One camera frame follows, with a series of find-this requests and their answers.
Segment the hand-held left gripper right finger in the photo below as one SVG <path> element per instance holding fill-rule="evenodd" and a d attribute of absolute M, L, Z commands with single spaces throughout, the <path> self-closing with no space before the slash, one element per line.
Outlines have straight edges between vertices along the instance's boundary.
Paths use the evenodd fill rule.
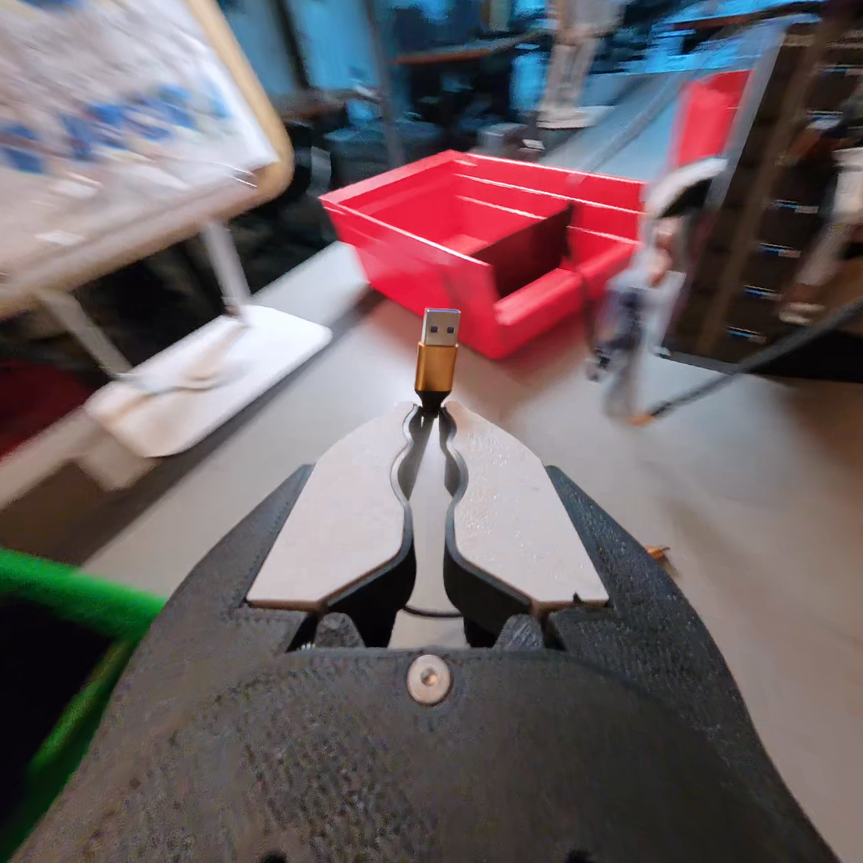
<path fill-rule="evenodd" d="M 538 456 L 456 402 L 440 411 L 446 456 L 443 583 L 469 641 L 513 615 L 605 608 L 600 572 Z"/>

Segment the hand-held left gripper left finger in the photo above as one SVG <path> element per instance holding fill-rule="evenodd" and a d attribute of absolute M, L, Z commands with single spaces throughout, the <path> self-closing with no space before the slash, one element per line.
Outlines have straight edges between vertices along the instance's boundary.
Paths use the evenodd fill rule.
<path fill-rule="evenodd" d="M 397 470 L 417 407 L 399 403 L 313 465 L 245 603 L 347 615 L 365 644 L 388 644 L 416 575 L 413 517 Z"/>

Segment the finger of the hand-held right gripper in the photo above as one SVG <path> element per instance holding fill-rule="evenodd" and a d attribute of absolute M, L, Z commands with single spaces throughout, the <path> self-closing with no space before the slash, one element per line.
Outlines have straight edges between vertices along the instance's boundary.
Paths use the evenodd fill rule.
<path fill-rule="evenodd" d="M 671 403 L 660 403 L 649 411 L 636 411 L 640 364 L 654 297 L 668 274 L 665 269 L 627 271 L 590 313 L 586 377 L 592 382 L 608 382 L 602 405 L 610 417 L 662 417 L 673 409 Z"/>
<path fill-rule="evenodd" d="M 644 215 L 663 220 L 701 208 L 715 178 L 725 167 L 725 158 L 699 158 L 667 171 L 650 185 L 643 205 Z"/>

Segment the red plastic bin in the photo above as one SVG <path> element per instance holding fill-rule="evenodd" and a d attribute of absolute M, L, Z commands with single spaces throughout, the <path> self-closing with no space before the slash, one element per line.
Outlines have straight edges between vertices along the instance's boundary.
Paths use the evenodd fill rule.
<path fill-rule="evenodd" d="M 503 359 L 577 316 L 640 248 L 644 181 L 447 150 L 319 197 L 367 283 L 421 316 L 460 311 L 460 342 Z M 568 255 L 499 298 L 490 265 L 469 257 L 530 218 L 573 203 Z"/>

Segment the green plastic bin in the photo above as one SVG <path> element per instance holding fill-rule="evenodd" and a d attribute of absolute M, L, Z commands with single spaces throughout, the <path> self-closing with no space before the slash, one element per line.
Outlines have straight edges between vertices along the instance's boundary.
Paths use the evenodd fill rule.
<path fill-rule="evenodd" d="M 2 549 L 2 862 L 78 768 L 127 663 L 166 601 Z"/>

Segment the black bin divider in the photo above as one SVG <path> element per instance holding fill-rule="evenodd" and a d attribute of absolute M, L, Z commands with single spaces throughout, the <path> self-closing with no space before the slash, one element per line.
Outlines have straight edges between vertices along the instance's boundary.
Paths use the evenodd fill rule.
<path fill-rule="evenodd" d="M 497 296 L 507 297 L 560 266 L 568 255 L 572 215 L 573 203 L 565 201 L 551 214 L 528 219 L 524 226 L 469 257 L 491 266 Z"/>

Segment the instruction sheet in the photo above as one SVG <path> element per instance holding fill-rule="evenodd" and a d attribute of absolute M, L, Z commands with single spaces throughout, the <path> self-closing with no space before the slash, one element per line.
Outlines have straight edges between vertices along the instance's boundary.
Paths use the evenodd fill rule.
<path fill-rule="evenodd" d="M 2 291 L 74 287 L 284 187 L 216 2 L 2 2 Z"/>

